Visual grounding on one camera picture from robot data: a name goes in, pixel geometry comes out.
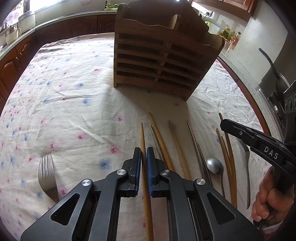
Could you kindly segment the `person's right hand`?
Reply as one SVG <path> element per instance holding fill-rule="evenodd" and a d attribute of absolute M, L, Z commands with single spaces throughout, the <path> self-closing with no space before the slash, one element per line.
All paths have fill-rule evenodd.
<path fill-rule="evenodd" d="M 271 225 L 282 222 L 292 207 L 294 187 L 284 194 L 274 186 L 273 167 L 270 167 L 259 185 L 259 192 L 252 206 L 252 218 L 259 222 L 269 220 Z"/>

